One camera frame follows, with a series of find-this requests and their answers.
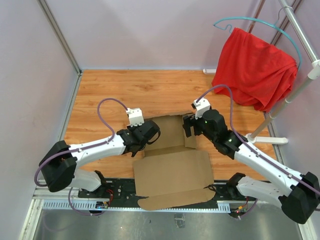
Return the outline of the brown cardboard box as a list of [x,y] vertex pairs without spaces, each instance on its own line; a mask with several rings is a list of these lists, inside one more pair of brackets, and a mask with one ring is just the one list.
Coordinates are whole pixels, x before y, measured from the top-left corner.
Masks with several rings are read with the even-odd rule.
[[185,135],[183,118],[188,115],[190,111],[151,117],[160,137],[133,162],[137,203],[144,210],[206,203],[215,196],[207,188],[214,183],[210,155],[197,149],[195,135]]

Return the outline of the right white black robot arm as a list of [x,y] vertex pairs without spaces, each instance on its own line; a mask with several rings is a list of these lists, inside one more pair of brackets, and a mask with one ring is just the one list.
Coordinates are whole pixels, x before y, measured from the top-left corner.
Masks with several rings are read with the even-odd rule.
[[311,172],[302,174],[268,156],[246,137],[228,129],[224,117],[215,109],[183,117],[187,137],[205,136],[222,155],[249,166],[268,182],[254,180],[237,173],[226,188],[227,196],[238,200],[242,196],[268,202],[298,224],[305,224],[320,204],[320,184]]

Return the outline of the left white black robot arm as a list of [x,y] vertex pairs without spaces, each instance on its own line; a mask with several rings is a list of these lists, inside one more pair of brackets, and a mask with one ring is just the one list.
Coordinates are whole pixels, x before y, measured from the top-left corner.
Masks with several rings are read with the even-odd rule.
[[67,187],[89,191],[96,198],[107,193],[107,185],[99,171],[86,171],[81,167],[91,162],[113,156],[130,154],[134,157],[161,135],[160,127],[152,120],[138,126],[128,126],[113,135],[96,141],[68,145],[56,142],[39,163],[44,186],[52,193]]

